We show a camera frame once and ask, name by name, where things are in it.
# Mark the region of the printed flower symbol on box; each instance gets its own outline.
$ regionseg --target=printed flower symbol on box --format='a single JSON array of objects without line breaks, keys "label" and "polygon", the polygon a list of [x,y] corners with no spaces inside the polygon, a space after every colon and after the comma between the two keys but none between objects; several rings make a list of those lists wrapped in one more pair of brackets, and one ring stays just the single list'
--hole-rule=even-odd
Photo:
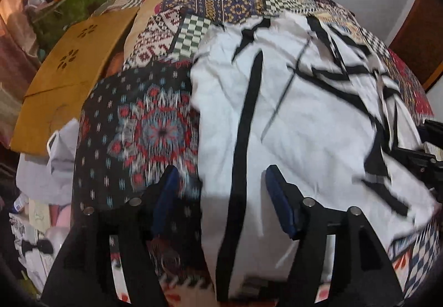
[{"label": "printed flower symbol on box", "polygon": [[57,69],[65,69],[69,62],[72,62],[77,57],[78,49],[74,50],[71,49],[67,55],[64,55],[60,59],[60,64],[58,65]]},{"label": "printed flower symbol on box", "polygon": [[87,34],[90,34],[90,33],[94,32],[96,28],[97,28],[96,24],[91,24],[89,27],[83,29],[81,31],[81,33],[77,36],[77,38],[84,38],[84,37],[86,37]]}]

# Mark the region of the checkered pattern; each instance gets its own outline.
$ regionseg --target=checkered pattern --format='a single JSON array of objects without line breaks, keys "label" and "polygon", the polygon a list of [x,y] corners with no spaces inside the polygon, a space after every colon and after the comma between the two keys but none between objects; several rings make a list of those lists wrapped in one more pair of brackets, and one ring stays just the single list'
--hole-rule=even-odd
[{"label": "checkered pattern", "polygon": [[207,18],[188,14],[173,47],[171,57],[176,59],[191,58],[197,51],[201,38],[206,34],[211,24]]},{"label": "checkered pattern", "polygon": [[369,32],[367,29],[364,29],[360,27],[360,32],[365,39],[366,44],[374,50],[377,54],[380,54],[384,57],[390,58],[391,55],[389,54],[388,48],[386,45],[378,39],[374,34]]},{"label": "checkered pattern", "polygon": [[266,12],[276,14],[283,10],[288,10],[297,14],[309,14],[321,11],[315,4],[300,3],[296,0],[264,0]]},{"label": "checkered pattern", "polygon": [[409,265],[409,277],[405,284],[405,297],[411,296],[432,267],[439,254],[439,230],[431,223],[422,232],[414,246]]}]

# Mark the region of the wrinkled cloth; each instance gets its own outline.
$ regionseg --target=wrinkled cloth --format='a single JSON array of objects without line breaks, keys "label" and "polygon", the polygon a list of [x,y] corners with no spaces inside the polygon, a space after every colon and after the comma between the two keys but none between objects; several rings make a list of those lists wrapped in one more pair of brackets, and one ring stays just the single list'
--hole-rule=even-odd
[{"label": "wrinkled cloth", "polygon": [[[291,268],[296,246],[267,194],[269,165],[324,207],[360,207],[386,249],[432,218],[438,204],[425,185],[389,156],[396,144],[421,143],[398,86],[347,33],[290,12],[211,26],[191,81],[200,112],[202,249],[218,298],[228,288],[223,275],[234,297],[247,277],[284,280]],[[326,279],[333,252],[329,243]]]},{"label": "wrinkled cloth", "polygon": [[79,124],[72,119],[48,142],[49,157],[21,153],[17,187],[29,198],[47,204],[71,203]]}]

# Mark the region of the brown wooden panel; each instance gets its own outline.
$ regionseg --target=brown wooden panel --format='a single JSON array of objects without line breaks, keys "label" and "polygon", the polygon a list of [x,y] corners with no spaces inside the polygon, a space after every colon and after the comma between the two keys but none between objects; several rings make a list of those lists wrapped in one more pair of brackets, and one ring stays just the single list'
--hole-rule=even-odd
[{"label": "brown wooden panel", "polygon": [[404,60],[421,84],[432,84],[443,61],[443,3],[416,0],[405,23],[389,46]]}]

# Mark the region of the bed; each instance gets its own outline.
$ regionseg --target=bed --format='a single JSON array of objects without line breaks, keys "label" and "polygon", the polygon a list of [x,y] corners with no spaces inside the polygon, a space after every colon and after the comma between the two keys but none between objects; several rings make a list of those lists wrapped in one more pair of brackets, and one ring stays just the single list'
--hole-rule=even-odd
[{"label": "bed", "polygon": [[[168,164],[177,166],[181,182],[174,212],[163,233],[147,242],[164,293],[173,307],[217,305],[200,245],[198,115],[189,105],[192,58],[211,24],[243,23],[252,16],[274,16],[283,10],[315,15],[349,33],[358,43],[365,43],[378,55],[398,82],[401,97],[416,124],[433,117],[422,86],[403,61],[360,26],[358,16],[332,0],[111,0],[96,14],[137,5],[140,10],[123,50],[117,51],[107,77],[91,92],[81,114],[73,213],[75,219],[86,206],[116,208],[158,180]],[[176,148],[159,147],[155,128],[146,131],[152,137],[152,145],[142,146],[135,141],[137,128],[147,128],[147,122],[130,114],[126,106],[137,104],[142,94],[147,94],[152,106],[147,117],[151,126],[156,118],[172,121],[164,106],[175,106],[182,132],[178,137],[171,135],[168,141]],[[128,301],[116,236],[110,245],[117,295]],[[393,241],[387,252],[404,295],[409,297],[439,253],[437,219],[423,230]],[[320,286],[317,301],[327,298],[328,291],[327,283]]]}]

